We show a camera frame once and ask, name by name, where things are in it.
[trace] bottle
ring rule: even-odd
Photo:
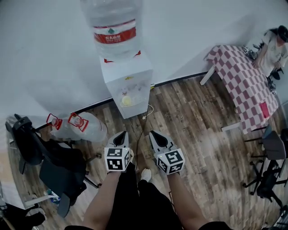
[[[81,137],[72,131],[72,126],[68,123],[69,116],[61,114],[56,117],[50,113],[46,120],[47,124],[52,125],[50,133],[56,138],[71,139],[74,141],[81,140]]]
[[[82,0],[99,55],[121,62],[139,51],[142,37],[142,0]]]
[[[72,113],[68,119],[72,131],[81,139],[91,142],[101,142],[106,138],[107,127],[91,113],[79,115]]]

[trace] white t-shirt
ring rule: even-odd
[[[268,77],[275,68],[275,62],[279,61],[282,67],[285,66],[288,59],[288,47],[287,43],[282,46],[278,46],[277,35],[272,31],[267,31],[262,40],[266,45],[268,45],[268,49],[262,58],[259,67],[266,77]]]

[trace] person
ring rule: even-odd
[[[268,30],[262,40],[264,45],[253,66],[269,77],[274,69],[283,68],[288,59],[288,30],[285,26]]]
[[[138,185],[132,163],[126,172],[109,172],[87,208],[82,226],[68,226],[65,230],[231,230],[224,222],[209,222],[203,216],[179,173],[167,178],[174,206],[149,182],[151,170],[143,170]]]

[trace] white wall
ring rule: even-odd
[[[207,71],[214,45],[245,44],[280,24],[288,24],[285,0],[144,0],[153,82]],[[0,115],[42,120],[110,96],[78,0],[4,0],[0,32]]]
[[[283,72],[284,74],[279,72],[280,80],[273,80],[281,104],[288,102],[288,63],[286,63]]]
[[[70,113],[110,97],[76,0],[0,3],[0,116]]]
[[[216,44],[245,44],[254,34],[284,24],[285,0],[146,0],[144,44],[154,82],[208,70],[203,58]]]

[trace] table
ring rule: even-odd
[[[216,71],[228,90],[240,122],[223,127],[222,131],[241,127],[244,134],[261,128],[278,108],[278,103],[267,87],[267,79],[260,69],[245,56],[241,47],[231,45],[215,46],[207,60],[213,66],[203,77],[204,85]]]
[[[44,195],[37,198],[27,192],[18,170],[19,151],[12,143],[12,136],[6,130],[6,119],[0,119],[0,195],[5,203],[21,209],[28,209],[34,204],[54,196]]]

